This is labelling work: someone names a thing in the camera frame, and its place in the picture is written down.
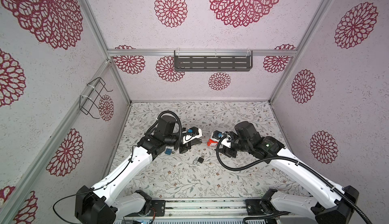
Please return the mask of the red padlock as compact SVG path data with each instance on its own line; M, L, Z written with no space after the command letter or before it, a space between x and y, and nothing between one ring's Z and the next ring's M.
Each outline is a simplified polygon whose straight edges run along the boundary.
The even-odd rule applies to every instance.
M217 146L217 144L218 144L218 142L217 142L217 141L214 141L214 140L212 140L212 139L209 139L209 140L207 141L207 146L209 146L209 147L215 147L215 146Z

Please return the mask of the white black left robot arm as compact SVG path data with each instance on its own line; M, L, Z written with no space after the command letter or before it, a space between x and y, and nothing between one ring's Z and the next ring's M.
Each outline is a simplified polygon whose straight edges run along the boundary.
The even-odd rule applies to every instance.
M145 135L138 142L132 154L115 170L93 185L81 187L76 194L75 217L82 224L112 224L131 214L146 216L152 209L152 198L138 190L130 196L120 198L125 186L145 167L175 141L180 146L202 137L201 129L192 127L184 132L155 137Z

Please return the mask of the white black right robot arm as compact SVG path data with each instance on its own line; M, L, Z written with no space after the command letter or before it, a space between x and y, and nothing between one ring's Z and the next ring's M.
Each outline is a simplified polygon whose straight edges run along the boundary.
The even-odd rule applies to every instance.
M282 215L296 214L318 224L347 224L357 206L359 192L352 186L343 187L330 181L299 160L277 139L261 136L252 123L243 121L232 132L214 132L216 156L219 163L230 171L243 171L260 163L275 167L310 193L310 197L294 196L269 189L261 199L246 201L248 217L244 223L258 215L261 219L275 219ZM242 167L230 167L220 155L234 158L238 152L246 152L257 160Z

